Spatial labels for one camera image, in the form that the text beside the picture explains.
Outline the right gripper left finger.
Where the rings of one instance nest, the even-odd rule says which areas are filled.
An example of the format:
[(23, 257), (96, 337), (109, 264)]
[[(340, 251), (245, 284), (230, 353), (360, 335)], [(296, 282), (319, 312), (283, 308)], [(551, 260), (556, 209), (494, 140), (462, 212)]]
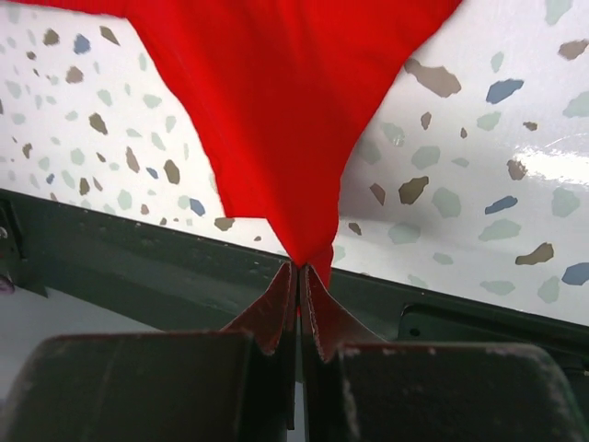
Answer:
[(295, 268), (219, 331), (63, 335), (32, 352), (5, 441), (283, 441), (295, 426)]

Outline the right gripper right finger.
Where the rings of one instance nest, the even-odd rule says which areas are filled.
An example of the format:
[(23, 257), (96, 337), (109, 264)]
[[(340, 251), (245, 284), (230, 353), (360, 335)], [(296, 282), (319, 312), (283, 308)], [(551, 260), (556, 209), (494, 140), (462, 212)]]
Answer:
[(298, 276), (309, 441), (584, 441), (584, 326), (399, 286), (382, 338)]

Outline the red t-shirt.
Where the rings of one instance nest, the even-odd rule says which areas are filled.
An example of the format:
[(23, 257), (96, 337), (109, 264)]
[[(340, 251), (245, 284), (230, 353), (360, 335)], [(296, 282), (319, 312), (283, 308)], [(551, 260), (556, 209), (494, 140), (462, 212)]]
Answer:
[(21, 15), (72, 12), (90, 27), (69, 42), (43, 34), (47, 55), (75, 60), (57, 99), (40, 98), (58, 122), (72, 115), (66, 153), (52, 143), (42, 164), (52, 196), (84, 207), (142, 213), (138, 190), (156, 180), (175, 200), (192, 168), (163, 145), (133, 152), (128, 133), (158, 120), (161, 93), (134, 61), (121, 62), (117, 23), (130, 25), (188, 116), (212, 168), (225, 216), (266, 220), (289, 258), (328, 283), (339, 224), (341, 175), (399, 70), (458, 9), (456, 1), (5, 1), (1, 32)]

